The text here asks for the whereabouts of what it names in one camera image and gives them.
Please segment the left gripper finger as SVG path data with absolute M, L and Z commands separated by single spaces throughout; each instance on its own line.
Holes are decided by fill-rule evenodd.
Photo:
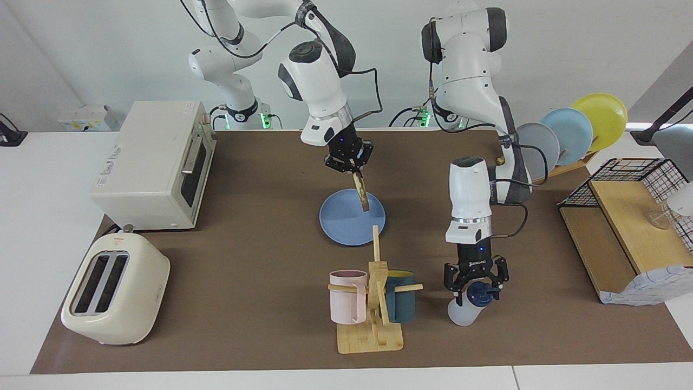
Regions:
M 500 298 L 500 291 L 503 289 L 504 283 L 509 281 L 509 269 L 507 260 L 503 256 L 493 256 L 492 261 L 496 266 L 497 274 L 490 272 L 487 276 L 492 281 L 490 294 L 492 294 L 493 298 Z
M 460 265 L 451 263 L 445 264 L 445 287 L 453 296 L 458 306 L 463 306 L 463 287 L 465 287 L 465 274 L 460 271 Z

